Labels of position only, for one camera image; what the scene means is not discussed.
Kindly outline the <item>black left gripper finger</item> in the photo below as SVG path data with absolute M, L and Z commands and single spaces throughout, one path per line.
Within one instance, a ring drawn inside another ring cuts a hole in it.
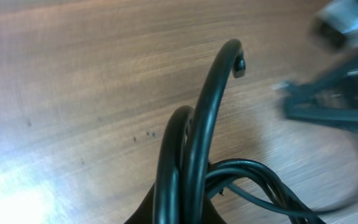
M 162 203 L 159 199 L 163 193 L 163 190 L 156 190 L 153 184 L 143 201 L 124 224 L 184 223 L 185 213 L 181 210 L 179 195 L 176 192 L 172 195 L 171 190 L 168 190 L 168 195 L 163 197 L 167 199 L 167 202 Z M 207 194 L 204 194 L 201 208 L 199 223 L 226 224 Z

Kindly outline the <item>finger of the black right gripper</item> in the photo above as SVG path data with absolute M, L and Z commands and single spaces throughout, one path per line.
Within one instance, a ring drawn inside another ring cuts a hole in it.
M 283 99 L 287 119 L 358 132 L 358 92 L 301 90 Z
M 327 90 L 349 98 L 358 96 L 358 48 L 322 71 L 311 82 L 296 83 L 284 80 L 275 85 L 276 90 L 285 92 L 296 101 L 308 101 Z

